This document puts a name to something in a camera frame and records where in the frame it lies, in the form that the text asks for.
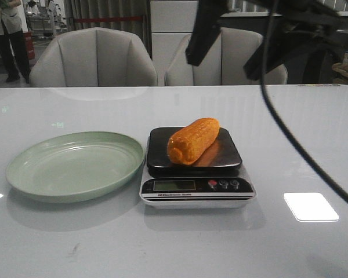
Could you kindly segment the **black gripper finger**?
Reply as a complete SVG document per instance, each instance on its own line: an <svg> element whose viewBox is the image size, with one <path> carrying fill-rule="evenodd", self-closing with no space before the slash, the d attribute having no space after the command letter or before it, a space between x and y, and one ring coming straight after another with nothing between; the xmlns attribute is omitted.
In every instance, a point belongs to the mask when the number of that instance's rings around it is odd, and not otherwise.
<svg viewBox="0 0 348 278"><path fill-rule="evenodd" d="M229 12L228 1L198 1L191 38L186 48L187 63L199 66L220 34L218 20Z"/></svg>

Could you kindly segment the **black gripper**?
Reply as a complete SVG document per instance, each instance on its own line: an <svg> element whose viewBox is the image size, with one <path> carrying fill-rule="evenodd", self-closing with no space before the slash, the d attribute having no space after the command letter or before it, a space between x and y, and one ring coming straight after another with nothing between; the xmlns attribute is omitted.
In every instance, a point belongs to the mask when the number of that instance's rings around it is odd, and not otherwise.
<svg viewBox="0 0 348 278"><path fill-rule="evenodd" d="M264 37L244 65L246 77L256 81L297 56L331 43L342 21L336 11L319 1L251 1L296 26L279 26Z"/></svg>

